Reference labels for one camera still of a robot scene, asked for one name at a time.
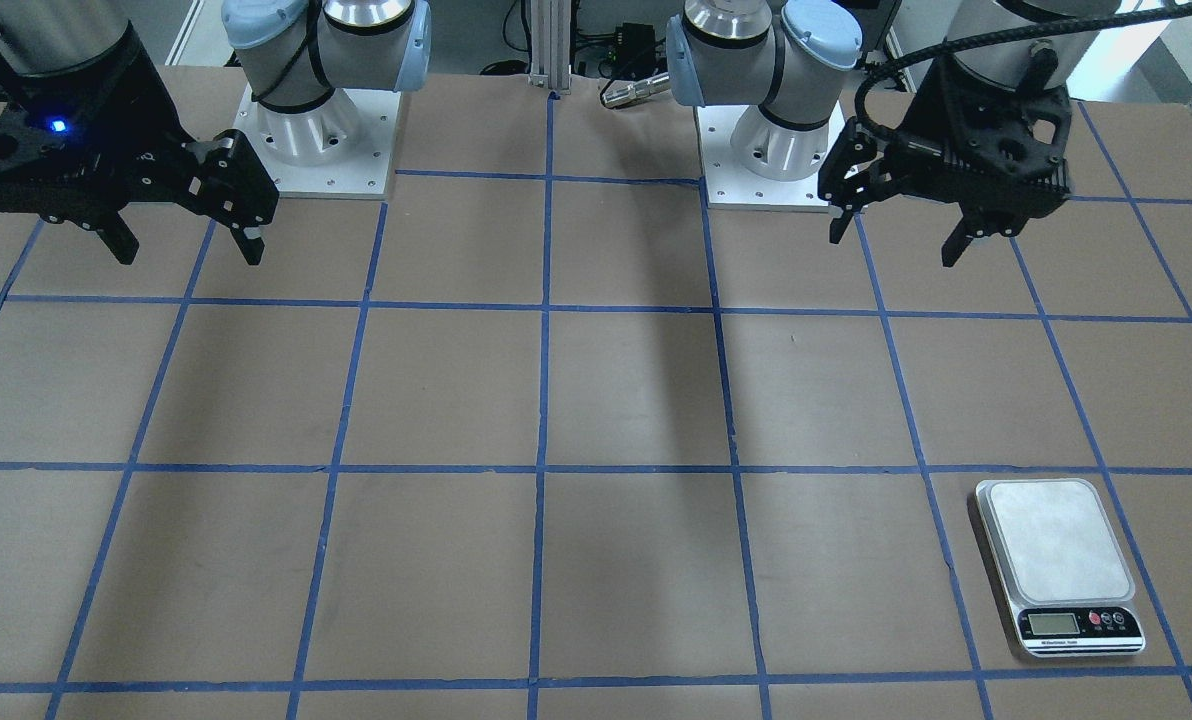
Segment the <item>white mounting plate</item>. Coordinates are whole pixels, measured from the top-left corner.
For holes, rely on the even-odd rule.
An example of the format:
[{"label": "white mounting plate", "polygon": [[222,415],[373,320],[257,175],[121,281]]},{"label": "white mounting plate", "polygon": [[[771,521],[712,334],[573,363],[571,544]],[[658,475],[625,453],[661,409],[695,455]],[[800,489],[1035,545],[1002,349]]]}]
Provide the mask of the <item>white mounting plate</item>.
[{"label": "white mounting plate", "polygon": [[[747,105],[712,105],[709,108],[695,110],[699,119],[699,150],[707,178],[707,205],[735,210],[826,213],[828,203],[817,195],[819,174],[814,173],[802,181],[781,182],[757,176],[739,163],[733,149],[730,149],[730,136],[746,110]],[[844,113],[837,104],[832,110],[832,119],[828,120],[830,142],[836,142],[843,129]]]},{"label": "white mounting plate", "polygon": [[360,111],[366,136],[360,138],[348,160],[340,163],[294,167],[285,165],[267,150],[254,120],[256,103],[252,91],[240,97],[240,108],[232,126],[249,137],[250,145],[263,161],[280,197],[335,197],[341,200],[386,200],[395,163],[396,129],[399,126],[401,94],[384,89],[348,89]]}]

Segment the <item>scale control panel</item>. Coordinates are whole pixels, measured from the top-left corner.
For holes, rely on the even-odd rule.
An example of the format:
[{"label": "scale control panel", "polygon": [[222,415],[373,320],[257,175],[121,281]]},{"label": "scale control panel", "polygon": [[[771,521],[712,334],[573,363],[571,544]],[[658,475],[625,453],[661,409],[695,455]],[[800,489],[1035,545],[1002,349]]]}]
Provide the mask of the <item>scale control panel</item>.
[{"label": "scale control panel", "polygon": [[1132,654],[1146,646],[1126,607],[1032,607],[1016,617],[1022,646],[1036,656]]}]

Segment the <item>digital scale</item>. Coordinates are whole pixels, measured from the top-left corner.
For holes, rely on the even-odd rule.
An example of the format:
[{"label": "digital scale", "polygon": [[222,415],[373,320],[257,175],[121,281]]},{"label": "digital scale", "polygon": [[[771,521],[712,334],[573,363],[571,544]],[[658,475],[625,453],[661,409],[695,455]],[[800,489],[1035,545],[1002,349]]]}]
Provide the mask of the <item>digital scale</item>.
[{"label": "digital scale", "polygon": [[1134,578],[1098,491],[1080,478],[985,480],[986,544],[1018,643],[1036,657],[1134,654]]}]

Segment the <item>scale display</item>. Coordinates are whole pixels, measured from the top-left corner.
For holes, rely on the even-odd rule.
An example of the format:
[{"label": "scale display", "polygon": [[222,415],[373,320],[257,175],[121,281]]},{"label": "scale display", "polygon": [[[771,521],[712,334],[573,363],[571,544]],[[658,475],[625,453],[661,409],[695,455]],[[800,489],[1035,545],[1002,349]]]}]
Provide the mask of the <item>scale display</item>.
[{"label": "scale display", "polygon": [[986,480],[975,501],[1026,652],[1143,652],[1134,578],[1094,486],[1080,478]]}]

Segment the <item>light blue plastic cover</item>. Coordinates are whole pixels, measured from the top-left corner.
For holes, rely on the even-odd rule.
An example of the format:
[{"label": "light blue plastic cover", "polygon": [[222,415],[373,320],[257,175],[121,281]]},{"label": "light blue plastic cover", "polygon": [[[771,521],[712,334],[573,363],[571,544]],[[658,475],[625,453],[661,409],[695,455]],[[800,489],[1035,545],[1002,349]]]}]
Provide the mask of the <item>light blue plastic cover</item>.
[{"label": "light blue plastic cover", "polygon": [[249,50],[298,21],[308,0],[224,0],[222,26],[236,50]]},{"label": "light blue plastic cover", "polygon": [[688,108],[702,108],[702,85],[699,69],[693,67],[693,54],[679,15],[668,20],[668,74],[672,77],[672,97]]},{"label": "light blue plastic cover", "polygon": [[396,74],[396,92],[422,91],[427,83],[427,66],[432,62],[432,10],[427,0],[414,4],[414,19],[409,26],[409,46]]},{"label": "light blue plastic cover", "polygon": [[797,45],[821,63],[852,69],[862,46],[858,20],[832,0],[787,0],[783,27]]}]

